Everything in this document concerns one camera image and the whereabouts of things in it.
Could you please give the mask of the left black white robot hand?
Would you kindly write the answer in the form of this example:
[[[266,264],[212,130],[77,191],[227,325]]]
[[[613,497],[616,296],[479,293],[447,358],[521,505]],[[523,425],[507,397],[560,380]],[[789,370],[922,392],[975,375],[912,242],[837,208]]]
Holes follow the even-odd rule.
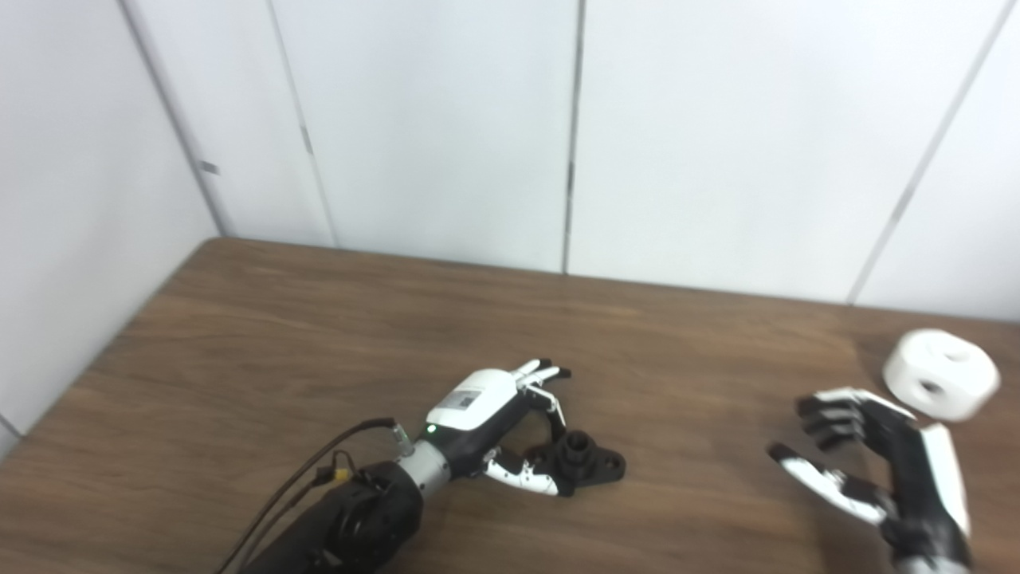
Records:
[[[501,443],[531,411],[546,415],[551,442],[557,443],[566,434],[565,417],[545,386],[571,376],[569,368],[549,359],[529,360],[514,370],[474,371],[431,408],[418,443],[440,458],[438,469],[447,481],[484,475],[529,493],[571,497],[570,486]]]

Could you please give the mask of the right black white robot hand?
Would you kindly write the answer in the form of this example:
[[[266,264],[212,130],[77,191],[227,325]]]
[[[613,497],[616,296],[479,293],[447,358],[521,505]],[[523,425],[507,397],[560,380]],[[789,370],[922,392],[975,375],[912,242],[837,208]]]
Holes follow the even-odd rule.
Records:
[[[889,465],[890,487],[806,458],[786,443],[767,453],[802,486],[877,528],[899,573],[973,570],[967,494],[950,430],[919,427],[914,414],[853,387],[801,397],[795,414],[819,450],[863,443]]]

